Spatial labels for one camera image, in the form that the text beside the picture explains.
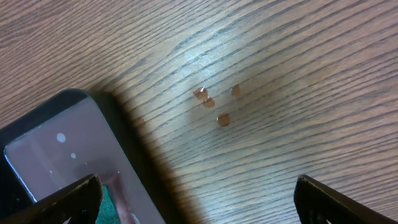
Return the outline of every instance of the green sponge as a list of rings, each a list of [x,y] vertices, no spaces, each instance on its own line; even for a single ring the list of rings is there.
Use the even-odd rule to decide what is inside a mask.
[[[102,185],[102,202],[95,224],[120,224],[118,213],[114,207],[111,193],[106,185]]]

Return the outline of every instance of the wooden table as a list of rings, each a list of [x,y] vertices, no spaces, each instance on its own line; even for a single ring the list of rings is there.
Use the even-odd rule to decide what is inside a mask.
[[[394,0],[0,1],[0,126],[114,93],[192,223],[298,223],[299,174],[398,220],[397,69]]]

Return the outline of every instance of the white circle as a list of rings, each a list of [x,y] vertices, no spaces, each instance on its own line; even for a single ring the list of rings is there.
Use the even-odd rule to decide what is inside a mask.
[[[58,142],[65,142],[65,140],[66,140],[65,135],[62,133],[58,133],[57,140],[58,140]]]

